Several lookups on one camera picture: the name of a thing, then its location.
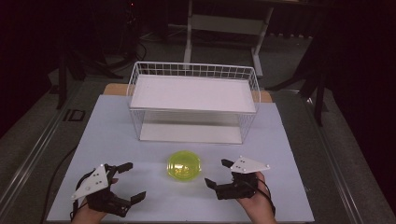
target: wire basket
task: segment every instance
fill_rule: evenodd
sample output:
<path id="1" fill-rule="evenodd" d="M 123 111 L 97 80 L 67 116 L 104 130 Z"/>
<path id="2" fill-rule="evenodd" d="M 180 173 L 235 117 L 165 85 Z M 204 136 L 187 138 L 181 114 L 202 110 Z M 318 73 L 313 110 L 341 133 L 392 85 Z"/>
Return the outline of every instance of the wire basket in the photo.
<path id="1" fill-rule="evenodd" d="M 136 105 L 139 102 L 138 97 L 142 94 L 153 94 L 154 98 L 148 100 L 145 98 L 145 102 L 154 101 L 155 104 Z M 203 63 L 137 62 L 129 81 L 127 98 L 134 128 L 140 140 L 235 144 L 243 143 L 261 101 L 260 88 L 254 68 Z M 239 110 L 236 108 L 238 104 L 248 104 L 249 109 Z M 203 125 L 214 128 L 209 130 L 210 135 L 225 135 L 227 134 L 227 132 L 223 133 L 226 130 L 225 126 L 233 125 L 231 124 L 233 121 L 230 120 L 235 120 L 235 125 L 239 130 L 237 140 L 200 140 L 194 138 L 195 135 L 199 134 L 193 128 L 202 129 Z M 174 131 L 175 126 L 181 125 L 180 123 L 190 125 L 189 130 L 192 131 L 184 134 L 189 136 L 176 140 L 172 137 L 160 137 L 159 139 L 142 137 L 143 133 L 147 132 L 145 131 L 145 123 L 151 124 L 157 121 L 161 124 L 168 124 L 169 131 L 163 129 L 162 132 L 164 133 Z"/>

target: black cable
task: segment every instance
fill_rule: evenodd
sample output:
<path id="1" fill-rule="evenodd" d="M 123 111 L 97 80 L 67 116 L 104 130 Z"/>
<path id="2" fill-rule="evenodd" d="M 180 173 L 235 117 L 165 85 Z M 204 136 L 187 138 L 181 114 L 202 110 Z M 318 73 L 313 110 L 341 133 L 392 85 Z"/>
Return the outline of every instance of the black cable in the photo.
<path id="1" fill-rule="evenodd" d="M 75 211 L 70 212 L 70 214 L 69 214 L 70 220 L 73 220 L 73 218 L 74 218 L 74 216 L 76 215 L 77 211 L 78 211 L 79 209 L 81 209 L 83 206 L 87 205 L 87 204 L 88 204 L 88 203 L 84 203 L 84 204 L 82 204 L 79 208 L 77 208 Z"/>
<path id="2" fill-rule="evenodd" d="M 275 208 L 275 206 L 274 206 L 273 201 L 271 200 L 271 191 L 270 191 L 270 189 L 268 188 L 268 186 L 265 184 L 264 181 L 260 180 L 260 182 L 262 182 L 262 183 L 264 184 L 264 186 L 267 188 L 269 196 L 268 196 L 266 193 L 264 193 L 262 190 L 260 190 L 260 189 L 258 189 L 258 188 L 254 188 L 253 186 L 251 186 L 247 181 L 245 181 L 245 180 L 239 180 L 239 181 L 241 181 L 242 183 L 246 184 L 246 185 L 247 185 L 248 187 L 250 187 L 251 189 L 257 190 L 262 196 L 264 196 L 264 198 L 265 198 L 266 200 L 268 200 L 268 202 L 270 203 L 271 209 L 273 210 L 273 214 L 274 214 L 274 216 L 275 216 L 275 214 L 276 214 L 276 208 Z"/>
<path id="3" fill-rule="evenodd" d="M 77 183 L 77 185 L 76 185 L 76 190 L 79 189 L 79 187 L 80 187 L 81 184 L 82 184 L 82 181 L 84 181 L 86 178 L 90 177 L 90 175 L 91 175 L 94 171 L 95 171 L 95 170 L 92 170 L 91 172 L 85 174 L 85 175 L 78 181 L 78 183 Z M 76 200 L 73 201 L 73 211 L 70 213 L 70 220 L 71 220 L 71 221 L 73 221 L 73 218 L 75 217 L 77 211 L 78 211 L 81 207 L 78 207 L 78 199 L 76 199 Z"/>
<path id="4" fill-rule="evenodd" d="M 44 223 L 44 219 L 46 216 L 46 212 L 47 212 L 47 205 L 48 205 L 48 201 L 50 198 L 50 189 L 52 187 L 52 183 L 53 180 L 55 179 L 56 174 L 58 173 L 58 170 L 61 168 L 61 165 L 64 163 L 64 161 L 67 159 L 67 157 L 69 157 L 75 150 L 77 149 L 77 146 L 73 147 L 72 150 L 70 150 L 65 156 L 64 158 L 61 160 L 61 162 L 58 164 L 58 166 L 55 168 L 55 171 L 52 174 L 52 177 L 50 178 L 49 181 L 49 186 L 47 189 L 47 195 L 46 195 L 46 199 L 44 201 L 44 208 L 43 208 L 43 213 L 41 214 L 41 219 L 40 219 L 40 223 Z"/>
<path id="5" fill-rule="evenodd" d="M 125 66 L 125 65 L 131 63 L 133 61 L 133 59 L 134 59 L 133 54 L 132 53 L 127 53 L 127 55 L 124 57 L 124 59 L 119 61 L 119 62 L 111 63 L 111 64 L 103 64 L 103 63 L 100 63 L 100 64 L 104 68 L 107 68 L 107 69 L 111 70 L 111 69 L 116 69 L 116 68 L 120 68 L 122 66 Z"/>
<path id="6" fill-rule="evenodd" d="M 139 60 L 139 61 L 144 61 L 145 58 L 146 58 L 146 54 L 147 54 L 147 52 L 148 52 L 148 49 L 146 48 L 146 46 L 144 46 L 144 45 L 143 45 L 142 43 L 140 43 L 140 42 L 137 42 L 137 44 L 140 45 L 140 46 L 142 46 L 142 48 L 143 48 L 143 50 L 144 50 L 144 54 L 143 54 L 143 56 L 139 59 L 140 55 L 138 55 L 138 54 L 136 53 L 136 58 L 137 58 L 137 60 Z"/>

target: metal stand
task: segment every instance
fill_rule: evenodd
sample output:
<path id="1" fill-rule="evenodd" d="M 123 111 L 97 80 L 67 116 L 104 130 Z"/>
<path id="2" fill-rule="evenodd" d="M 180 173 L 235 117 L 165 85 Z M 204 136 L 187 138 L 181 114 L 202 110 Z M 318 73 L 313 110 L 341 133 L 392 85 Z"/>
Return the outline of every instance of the metal stand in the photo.
<path id="1" fill-rule="evenodd" d="M 275 86 L 265 88 L 268 91 L 279 91 L 292 83 L 305 79 L 299 93 L 301 97 L 307 99 L 317 90 L 314 117 L 319 126 L 322 126 L 321 111 L 326 80 L 330 72 L 340 69 L 336 61 L 338 51 L 342 48 L 339 43 L 341 33 L 334 27 L 341 27 L 342 22 L 336 22 L 332 14 L 340 9 L 332 7 L 332 4 L 324 8 L 323 13 L 325 13 L 326 19 L 322 22 L 293 77 Z"/>
<path id="2" fill-rule="evenodd" d="M 262 65 L 260 63 L 259 52 L 262 47 L 262 41 L 268 28 L 271 15 L 274 11 L 273 7 L 269 7 L 266 11 L 265 19 L 247 20 L 218 16 L 206 16 L 192 13 L 192 0 L 189 1 L 189 17 L 187 19 L 187 44 L 184 51 L 184 63 L 191 62 L 191 32 L 195 30 L 207 30 L 217 32 L 227 32 L 243 35 L 257 35 L 259 40 L 254 48 L 251 50 L 254 68 L 257 77 L 262 77 Z"/>

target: black fabric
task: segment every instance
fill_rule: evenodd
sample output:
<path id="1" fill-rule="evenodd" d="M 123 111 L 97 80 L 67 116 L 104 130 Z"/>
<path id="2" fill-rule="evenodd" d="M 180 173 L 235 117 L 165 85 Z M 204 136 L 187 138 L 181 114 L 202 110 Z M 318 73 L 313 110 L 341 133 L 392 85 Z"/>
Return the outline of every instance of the black fabric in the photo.
<path id="1" fill-rule="evenodd" d="M 395 1 L 365 1 L 329 14 L 295 76 L 327 69 L 326 85 L 396 212 Z"/>
<path id="2" fill-rule="evenodd" d="M 50 88 L 56 68 L 51 1 L 3 1 L 0 6 L 0 137 Z"/>

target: dark background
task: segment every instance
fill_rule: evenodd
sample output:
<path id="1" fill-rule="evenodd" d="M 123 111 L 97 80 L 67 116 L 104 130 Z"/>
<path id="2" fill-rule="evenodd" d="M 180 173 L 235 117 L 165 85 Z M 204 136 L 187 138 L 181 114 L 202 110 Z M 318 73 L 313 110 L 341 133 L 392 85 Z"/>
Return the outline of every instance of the dark background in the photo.
<path id="1" fill-rule="evenodd" d="M 74 48 L 101 60 L 107 52 L 124 51 L 120 37 L 124 23 L 130 19 L 125 12 L 130 9 L 128 4 L 140 8 L 134 9 L 139 27 L 166 35 L 168 22 L 186 22 L 186 2 L 148 0 L 144 5 L 139 1 L 112 1 L 107 5 L 102 0 L 90 5 L 88 0 L 2 1 L 0 136 L 51 88 L 47 74 L 58 67 L 61 35 Z M 217 9 L 227 12 L 221 6 Z M 322 14 L 312 14 L 312 9 L 293 11 L 290 7 L 276 10 L 269 32 L 285 37 L 317 34 L 300 69 L 311 69 L 326 60 L 331 70 L 327 87 L 333 91 L 380 188 L 396 211 L 395 1 L 355 1 L 347 8 L 331 10 L 325 21 L 321 21 Z M 285 23 L 295 24 L 290 28 Z"/>

